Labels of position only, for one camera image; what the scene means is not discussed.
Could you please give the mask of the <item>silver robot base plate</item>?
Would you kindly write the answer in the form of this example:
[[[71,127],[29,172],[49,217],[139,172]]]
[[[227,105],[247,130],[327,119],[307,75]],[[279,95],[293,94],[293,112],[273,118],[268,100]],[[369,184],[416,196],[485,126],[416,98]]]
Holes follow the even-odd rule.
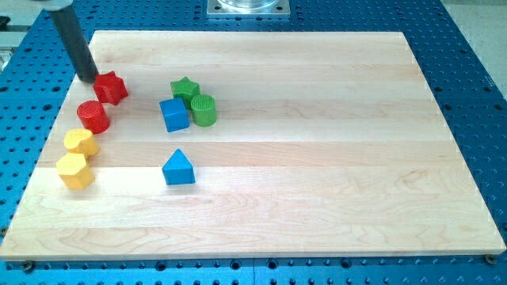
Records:
[[[208,0],[207,15],[226,16],[288,16],[289,0]]]

